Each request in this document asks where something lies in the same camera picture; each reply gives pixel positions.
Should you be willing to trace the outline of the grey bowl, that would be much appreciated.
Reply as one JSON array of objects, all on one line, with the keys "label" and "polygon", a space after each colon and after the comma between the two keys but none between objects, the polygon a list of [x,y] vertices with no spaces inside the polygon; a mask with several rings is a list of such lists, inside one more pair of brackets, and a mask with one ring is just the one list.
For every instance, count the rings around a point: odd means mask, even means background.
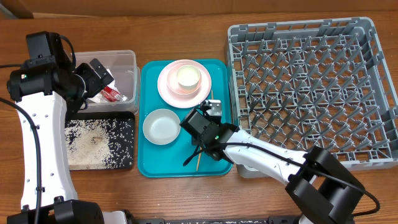
[{"label": "grey bowl", "polygon": [[156,145],[166,145],[180,134],[180,119],[171,110],[157,109],[149,113],[142,125],[145,138]]}]

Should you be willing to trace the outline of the small pink bowl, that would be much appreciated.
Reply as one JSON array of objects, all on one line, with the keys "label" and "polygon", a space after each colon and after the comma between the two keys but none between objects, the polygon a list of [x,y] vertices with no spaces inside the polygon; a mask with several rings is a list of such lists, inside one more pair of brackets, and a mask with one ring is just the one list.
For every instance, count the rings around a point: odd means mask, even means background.
[{"label": "small pink bowl", "polygon": [[174,92],[174,93],[176,93],[176,94],[178,94],[178,95],[191,95],[191,94],[193,94],[194,92],[196,92],[196,91],[199,89],[200,85],[201,85],[201,80],[200,80],[200,82],[199,82],[197,88],[194,89],[194,90],[191,90],[191,91],[189,91],[189,90],[184,90],[183,88],[181,88],[181,87],[179,86],[179,84],[178,84],[178,82],[177,82],[176,72],[177,72],[178,68],[180,68],[182,65],[187,65],[187,64],[189,64],[189,63],[180,63],[180,64],[177,64],[177,65],[173,66],[173,67],[171,68],[171,70],[169,71],[168,75],[167,75],[167,85],[168,85],[168,88],[169,88],[172,92]]}]

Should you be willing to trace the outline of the red sauce packet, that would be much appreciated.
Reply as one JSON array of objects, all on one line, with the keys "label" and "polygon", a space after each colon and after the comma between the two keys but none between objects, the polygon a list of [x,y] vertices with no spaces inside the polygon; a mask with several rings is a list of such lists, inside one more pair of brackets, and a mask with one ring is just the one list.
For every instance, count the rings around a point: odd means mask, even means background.
[{"label": "red sauce packet", "polygon": [[122,95],[120,92],[108,86],[106,86],[103,90],[101,90],[100,93],[108,102],[118,102],[118,101],[127,100],[127,98],[124,95]]}]

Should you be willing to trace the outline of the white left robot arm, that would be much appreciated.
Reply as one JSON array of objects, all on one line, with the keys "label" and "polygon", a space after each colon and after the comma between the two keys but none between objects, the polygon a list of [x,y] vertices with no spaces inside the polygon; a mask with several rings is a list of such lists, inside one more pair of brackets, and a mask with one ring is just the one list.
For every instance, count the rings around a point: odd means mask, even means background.
[{"label": "white left robot arm", "polygon": [[113,81],[97,60],[76,64],[66,54],[67,38],[54,32],[26,37],[29,59],[15,67],[7,81],[21,122],[24,150],[24,189],[21,212],[8,223],[132,223],[127,210],[104,212],[94,202],[78,199],[70,177],[65,120],[86,108]]}]

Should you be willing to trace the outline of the cream cup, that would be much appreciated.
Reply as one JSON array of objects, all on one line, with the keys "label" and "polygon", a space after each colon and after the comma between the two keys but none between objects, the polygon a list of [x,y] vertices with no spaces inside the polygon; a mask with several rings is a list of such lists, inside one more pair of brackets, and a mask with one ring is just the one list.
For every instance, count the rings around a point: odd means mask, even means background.
[{"label": "cream cup", "polygon": [[201,80],[201,73],[196,66],[187,64],[178,68],[176,77],[181,88],[191,91],[197,88]]}]

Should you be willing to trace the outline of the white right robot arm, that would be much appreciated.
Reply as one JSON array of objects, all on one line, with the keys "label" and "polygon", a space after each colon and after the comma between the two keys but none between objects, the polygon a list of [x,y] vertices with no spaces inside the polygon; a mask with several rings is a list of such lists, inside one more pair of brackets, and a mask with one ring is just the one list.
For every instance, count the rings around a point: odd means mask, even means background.
[{"label": "white right robot arm", "polygon": [[327,150],[284,149],[231,123],[221,122],[218,100],[205,100],[180,126],[193,144],[216,161],[248,166],[282,183],[302,214],[298,223],[347,223],[364,186]]}]

